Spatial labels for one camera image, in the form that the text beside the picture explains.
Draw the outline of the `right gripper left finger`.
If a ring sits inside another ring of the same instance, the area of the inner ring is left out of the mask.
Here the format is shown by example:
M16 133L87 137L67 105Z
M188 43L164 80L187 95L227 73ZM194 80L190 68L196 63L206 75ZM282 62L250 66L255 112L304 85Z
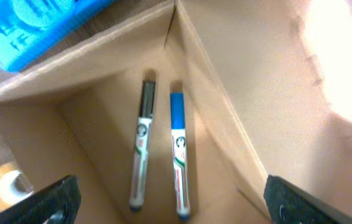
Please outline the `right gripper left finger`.
M78 179L67 175L0 212L0 224L74 224L80 205Z

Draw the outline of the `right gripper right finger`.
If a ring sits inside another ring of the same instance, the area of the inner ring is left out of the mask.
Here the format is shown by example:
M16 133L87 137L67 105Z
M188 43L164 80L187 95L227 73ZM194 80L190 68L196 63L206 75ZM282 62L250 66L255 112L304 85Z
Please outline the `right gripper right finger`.
M352 224L352 217L279 176L267 177L264 200L272 223Z

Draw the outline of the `yellow adhesive tape roll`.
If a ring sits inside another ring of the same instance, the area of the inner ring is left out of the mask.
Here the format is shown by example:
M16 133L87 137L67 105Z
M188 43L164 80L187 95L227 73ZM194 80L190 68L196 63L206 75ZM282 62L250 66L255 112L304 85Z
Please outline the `yellow adhesive tape roll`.
M25 200L34 193L24 173L14 162L0 166L0 212Z

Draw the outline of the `brown cardboard box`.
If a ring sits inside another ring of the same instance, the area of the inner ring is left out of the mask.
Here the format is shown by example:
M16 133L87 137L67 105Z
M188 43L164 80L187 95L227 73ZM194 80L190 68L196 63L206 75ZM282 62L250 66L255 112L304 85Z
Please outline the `brown cardboard box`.
M144 204L129 206L144 81ZM0 139L77 223L177 223L170 92L185 100L191 223L267 223L276 175L352 217L352 2L165 1L0 84Z

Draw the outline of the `black whiteboard marker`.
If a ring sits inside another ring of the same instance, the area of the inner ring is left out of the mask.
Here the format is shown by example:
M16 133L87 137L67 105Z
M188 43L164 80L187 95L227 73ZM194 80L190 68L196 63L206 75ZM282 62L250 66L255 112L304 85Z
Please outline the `black whiteboard marker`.
M154 100L155 82L144 81L142 84L141 102L137 120L131 193L129 195L129 206L132 211L139 211L144 204Z

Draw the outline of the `blue whiteboard marker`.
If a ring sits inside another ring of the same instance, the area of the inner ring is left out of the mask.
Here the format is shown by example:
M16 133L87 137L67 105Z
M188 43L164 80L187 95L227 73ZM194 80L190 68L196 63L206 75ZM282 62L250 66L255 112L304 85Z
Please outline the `blue whiteboard marker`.
M182 92L170 94L170 116L176 209L179 219L185 221L189 219L191 206L188 193L187 135Z

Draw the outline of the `blue whiteboard eraser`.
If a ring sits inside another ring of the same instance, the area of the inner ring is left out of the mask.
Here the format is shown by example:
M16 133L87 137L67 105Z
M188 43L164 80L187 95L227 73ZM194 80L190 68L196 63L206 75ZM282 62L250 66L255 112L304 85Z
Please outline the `blue whiteboard eraser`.
M115 0L0 0L0 67L19 72Z

